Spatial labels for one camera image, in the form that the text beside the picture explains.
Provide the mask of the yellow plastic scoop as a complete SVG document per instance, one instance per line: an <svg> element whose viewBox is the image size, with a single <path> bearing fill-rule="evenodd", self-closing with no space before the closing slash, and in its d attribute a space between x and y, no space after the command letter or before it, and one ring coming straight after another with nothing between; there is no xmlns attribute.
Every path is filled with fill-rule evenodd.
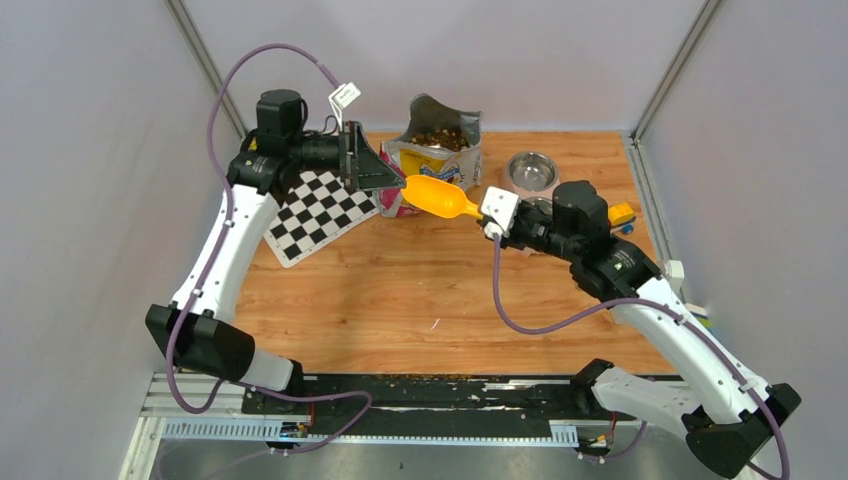
<svg viewBox="0 0 848 480"><path fill-rule="evenodd" d="M411 175L400 190L403 199L412 206L445 219L461 215L482 220L479 206L468 199L458 186L426 175Z"/></svg>

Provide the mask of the pet food bag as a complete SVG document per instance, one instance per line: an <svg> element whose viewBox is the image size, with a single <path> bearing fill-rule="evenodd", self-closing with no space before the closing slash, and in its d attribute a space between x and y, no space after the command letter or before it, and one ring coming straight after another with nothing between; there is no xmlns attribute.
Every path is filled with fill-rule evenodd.
<svg viewBox="0 0 848 480"><path fill-rule="evenodd" d="M463 191L481 184L482 112L455 109L422 93L411 100L409 114L406 130L381 143L382 160L405 177L434 177Z"/></svg>

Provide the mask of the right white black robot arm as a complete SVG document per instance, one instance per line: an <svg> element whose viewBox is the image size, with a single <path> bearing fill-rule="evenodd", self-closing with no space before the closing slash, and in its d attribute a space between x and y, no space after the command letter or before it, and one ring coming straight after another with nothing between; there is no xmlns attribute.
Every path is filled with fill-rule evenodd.
<svg viewBox="0 0 848 480"><path fill-rule="evenodd" d="M789 384L771 383L722 346L637 245L614 234L607 202L588 181L559 184L544 210L517 194L487 189L481 226L497 249L530 249L569 263L597 308L636 328L674 367L683 388L668 387L595 359L574 378L571 403L584 417L603 410L646 421L682 438L692 454L726 479L753 467L774 442L790 474L782 426L800 406Z"/></svg>

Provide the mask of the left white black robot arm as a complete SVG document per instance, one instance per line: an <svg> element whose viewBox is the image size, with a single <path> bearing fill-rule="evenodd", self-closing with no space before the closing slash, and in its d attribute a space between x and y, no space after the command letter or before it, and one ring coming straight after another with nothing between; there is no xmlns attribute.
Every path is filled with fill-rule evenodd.
<svg viewBox="0 0 848 480"><path fill-rule="evenodd" d="M402 174L368 145L362 125L344 121L337 134L307 132L308 107L289 89L261 94L257 127L230 161L216 223L172 299L152 305L145 325L170 368L268 390L283 413L298 411L306 386L301 365L260 348L233 326L251 259L304 172L329 172L349 192L401 188Z"/></svg>

